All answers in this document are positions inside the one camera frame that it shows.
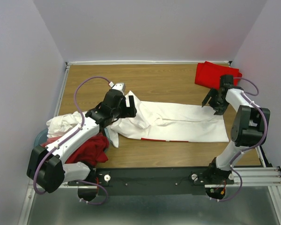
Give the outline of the white printed t-shirt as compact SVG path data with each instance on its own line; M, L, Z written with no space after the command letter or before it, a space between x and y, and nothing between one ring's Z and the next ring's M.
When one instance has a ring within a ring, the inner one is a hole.
M223 116L210 106L141 101L130 91L137 110L136 117L119 119L107 127L114 147L119 136L136 140L189 143L227 143Z

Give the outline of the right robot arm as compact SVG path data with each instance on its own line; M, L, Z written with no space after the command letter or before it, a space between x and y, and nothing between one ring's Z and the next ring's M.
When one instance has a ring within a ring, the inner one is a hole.
M215 115L223 115L229 105L236 111L229 144L199 175L205 183L220 184L227 180L240 158L266 140L270 110L254 103L241 87L234 85L235 79L222 75L219 89L211 88L202 101L203 106L209 104L213 108Z

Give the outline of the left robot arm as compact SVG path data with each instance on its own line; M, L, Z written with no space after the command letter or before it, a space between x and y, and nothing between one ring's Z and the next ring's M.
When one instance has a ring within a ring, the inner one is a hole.
M137 110L134 97L124 96L122 91L110 89L104 100L82 116L82 121L72 130L46 147L33 148L27 176L33 180L36 193L52 193L62 183L80 181L90 185L94 173L82 162L68 164L66 161L88 139L96 136L112 122L122 118L134 118Z

